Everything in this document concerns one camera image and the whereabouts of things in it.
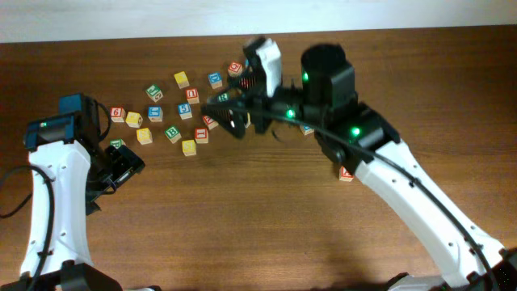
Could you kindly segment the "yellow S block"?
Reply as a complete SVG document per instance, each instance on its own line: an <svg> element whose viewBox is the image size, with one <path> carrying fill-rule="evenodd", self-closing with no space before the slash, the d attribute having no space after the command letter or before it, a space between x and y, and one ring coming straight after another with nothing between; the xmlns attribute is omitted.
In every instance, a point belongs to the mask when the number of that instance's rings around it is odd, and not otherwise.
<svg viewBox="0 0 517 291"><path fill-rule="evenodd" d="M147 145L153 142L153 136L149 128L137 130L137 140L141 145Z"/></svg>
<svg viewBox="0 0 517 291"><path fill-rule="evenodd" d="M182 141L182 152L187 157L196 155L197 148L195 140Z"/></svg>

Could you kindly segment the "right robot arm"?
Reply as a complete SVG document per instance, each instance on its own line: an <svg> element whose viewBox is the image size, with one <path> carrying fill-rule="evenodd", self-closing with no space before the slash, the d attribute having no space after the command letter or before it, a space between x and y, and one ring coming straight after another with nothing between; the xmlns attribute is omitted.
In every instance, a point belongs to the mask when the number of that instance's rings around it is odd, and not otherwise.
<svg viewBox="0 0 517 291"><path fill-rule="evenodd" d="M316 44L301 56L301 87L282 84L277 43L260 36L244 45L247 67L201 110L236 138L273 120L314 131L323 154L374 191L404 221L439 269L403 272L384 290L513 290L516 251L473 223L420 167L398 131L358 99L355 70L339 44Z"/></svg>

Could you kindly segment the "green R block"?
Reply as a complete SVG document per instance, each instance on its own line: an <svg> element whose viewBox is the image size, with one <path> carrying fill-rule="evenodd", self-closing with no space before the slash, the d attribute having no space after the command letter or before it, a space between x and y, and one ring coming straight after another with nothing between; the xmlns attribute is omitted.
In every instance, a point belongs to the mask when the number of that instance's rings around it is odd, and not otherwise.
<svg viewBox="0 0 517 291"><path fill-rule="evenodd" d="M225 101L228 101L228 100L229 100L229 94L228 93L223 93L223 94L217 96L217 101L218 102L225 102Z"/></svg>

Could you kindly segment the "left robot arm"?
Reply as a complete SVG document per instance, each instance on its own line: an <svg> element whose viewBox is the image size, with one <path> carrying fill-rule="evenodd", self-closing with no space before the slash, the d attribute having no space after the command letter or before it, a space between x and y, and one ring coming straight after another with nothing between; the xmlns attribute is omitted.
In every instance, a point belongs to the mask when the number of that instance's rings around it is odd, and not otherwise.
<svg viewBox="0 0 517 291"><path fill-rule="evenodd" d="M99 144L107 134L99 113L107 108L81 93L63 96L58 113L28 124L23 144L32 173L31 229L19 279L4 290L120 290L94 267L86 218L96 201L115 193L145 164L127 146Z"/></svg>

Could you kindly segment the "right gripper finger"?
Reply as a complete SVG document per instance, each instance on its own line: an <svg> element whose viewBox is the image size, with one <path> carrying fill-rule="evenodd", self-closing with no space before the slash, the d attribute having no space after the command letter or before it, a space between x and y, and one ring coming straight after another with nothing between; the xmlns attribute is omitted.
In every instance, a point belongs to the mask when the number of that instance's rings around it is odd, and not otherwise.
<svg viewBox="0 0 517 291"><path fill-rule="evenodd" d="M225 102L205 103L201 106L205 116L212 117L223 129L237 139L246 134L247 111L236 99Z"/></svg>
<svg viewBox="0 0 517 291"><path fill-rule="evenodd" d="M241 78L248 78L250 81L250 88L248 90L244 90L240 87L240 79ZM253 68L251 66L248 66L244 69L241 76L237 78L231 78L229 77L229 84L227 87L223 88L222 90L216 92L214 95L209 96L207 99L207 103L215 103L217 102L217 96L221 95L223 93L229 93L230 91L240 91L247 92L249 91L255 84L257 83L257 78L254 74Z"/></svg>

